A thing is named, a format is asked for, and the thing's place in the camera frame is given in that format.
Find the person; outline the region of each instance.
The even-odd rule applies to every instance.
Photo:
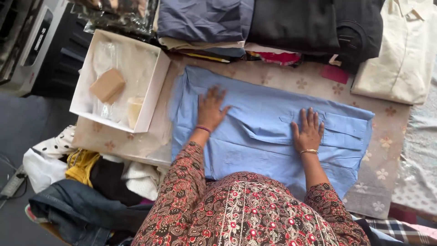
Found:
[[[199,96],[198,127],[172,163],[132,245],[370,245],[320,165],[316,150],[324,125],[312,108],[301,110],[301,129],[291,123],[305,171],[305,203],[280,182],[252,172],[205,180],[203,147],[230,109],[220,111],[224,96],[217,87]]]

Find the blue shirt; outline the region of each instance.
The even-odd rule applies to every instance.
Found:
[[[294,149],[292,121],[300,127],[302,108],[319,113],[325,132],[319,159],[340,198],[356,182],[360,161],[369,145],[374,113],[307,95],[231,79],[199,67],[186,66],[173,88],[172,159],[187,142],[197,123],[198,95],[218,84],[226,89],[222,107],[232,105],[211,134],[205,149],[205,177],[222,179],[249,171],[283,183],[304,199],[305,175]]]

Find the open box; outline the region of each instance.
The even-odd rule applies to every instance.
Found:
[[[142,104],[141,111],[134,129],[127,125],[119,124],[92,113],[95,95],[93,95],[89,89],[97,78],[93,69],[93,56],[94,50],[96,49],[96,45],[98,45],[99,41],[128,42],[138,46],[139,48],[144,48],[157,54],[157,60],[154,64],[153,74],[147,87],[144,102]],[[169,65],[170,58],[158,47],[112,32],[96,30],[80,72],[79,80],[77,82],[76,90],[71,102],[70,112],[126,132],[147,132],[149,130],[153,112],[155,111],[156,102],[158,101]]]

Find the power strip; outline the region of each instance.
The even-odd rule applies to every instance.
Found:
[[[17,192],[18,188],[20,188],[26,177],[27,173],[24,170],[24,166],[21,165],[14,173],[12,178],[9,179],[6,186],[3,187],[3,190],[0,192],[0,196],[6,196],[7,198],[14,196],[15,192]]]

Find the mustard cloth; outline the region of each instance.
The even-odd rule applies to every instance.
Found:
[[[92,188],[93,184],[90,181],[90,173],[99,158],[100,154],[97,152],[81,148],[76,150],[68,156],[68,169],[65,172],[65,177],[67,179],[77,180]]]

